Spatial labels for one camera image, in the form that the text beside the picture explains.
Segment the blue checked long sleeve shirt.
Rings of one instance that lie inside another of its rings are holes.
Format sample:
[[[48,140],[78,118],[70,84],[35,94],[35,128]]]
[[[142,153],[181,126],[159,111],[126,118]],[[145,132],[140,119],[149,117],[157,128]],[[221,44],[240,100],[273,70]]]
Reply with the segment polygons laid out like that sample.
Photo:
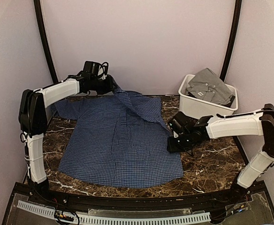
[[[113,187],[147,188],[183,176],[178,153],[167,150],[171,133],[161,100],[117,89],[113,95],[53,105],[76,126],[59,171],[75,179]]]

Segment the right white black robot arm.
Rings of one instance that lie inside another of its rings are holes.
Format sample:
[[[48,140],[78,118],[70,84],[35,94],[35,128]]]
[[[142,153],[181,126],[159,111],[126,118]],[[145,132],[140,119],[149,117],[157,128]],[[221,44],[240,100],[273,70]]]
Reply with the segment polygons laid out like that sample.
[[[227,136],[256,135],[264,137],[262,149],[239,173],[236,186],[227,192],[226,199],[237,203],[253,182],[269,167],[274,165],[274,106],[266,104],[264,108],[242,114],[208,115],[196,120],[178,112],[169,122],[175,133],[167,140],[170,153],[188,152],[203,141]]]

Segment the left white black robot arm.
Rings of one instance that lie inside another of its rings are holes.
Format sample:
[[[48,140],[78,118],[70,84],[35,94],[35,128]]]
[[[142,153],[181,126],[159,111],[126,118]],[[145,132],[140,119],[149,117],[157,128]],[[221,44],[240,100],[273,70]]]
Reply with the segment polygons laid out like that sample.
[[[18,120],[20,140],[24,143],[28,180],[33,184],[47,182],[43,160],[43,138],[49,121],[49,107],[69,96],[87,94],[90,91],[104,95],[116,89],[116,84],[108,74],[108,62],[86,61],[83,70],[57,84],[22,93]]]

